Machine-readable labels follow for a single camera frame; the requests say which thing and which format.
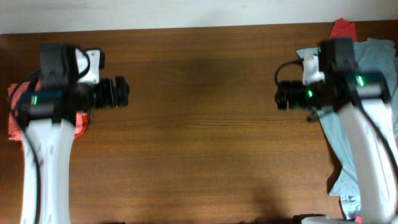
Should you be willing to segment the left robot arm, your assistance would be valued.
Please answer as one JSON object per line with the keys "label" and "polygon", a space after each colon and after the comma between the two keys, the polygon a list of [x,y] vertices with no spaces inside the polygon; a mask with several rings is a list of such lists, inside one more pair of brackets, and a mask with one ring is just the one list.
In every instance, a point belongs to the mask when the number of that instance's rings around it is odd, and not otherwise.
{"label": "left robot arm", "polygon": [[70,223],[69,166],[77,114],[128,105],[124,77],[100,78],[105,54],[77,45],[40,47],[40,68],[9,102],[21,129],[24,180],[21,223]]}

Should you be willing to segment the folded red printed shirt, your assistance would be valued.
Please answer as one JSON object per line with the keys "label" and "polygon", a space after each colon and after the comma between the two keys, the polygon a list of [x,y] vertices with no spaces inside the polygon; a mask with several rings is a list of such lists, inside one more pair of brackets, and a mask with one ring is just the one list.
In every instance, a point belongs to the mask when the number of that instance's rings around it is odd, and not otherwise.
{"label": "folded red printed shirt", "polygon": [[90,116],[87,113],[76,114],[76,126],[75,126],[75,139],[78,139],[84,135],[88,125],[90,123]]}

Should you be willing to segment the red garment under pile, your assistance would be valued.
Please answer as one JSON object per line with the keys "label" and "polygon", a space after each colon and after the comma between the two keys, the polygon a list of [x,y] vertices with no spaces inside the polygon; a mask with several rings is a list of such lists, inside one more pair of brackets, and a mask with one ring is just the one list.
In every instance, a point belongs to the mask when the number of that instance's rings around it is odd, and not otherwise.
{"label": "red garment under pile", "polygon": [[328,40],[337,38],[351,38],[354,42],[357,42],[358,36],[356,33],[356,23],[346,21],[343,18],[336,20],[333,24]]}

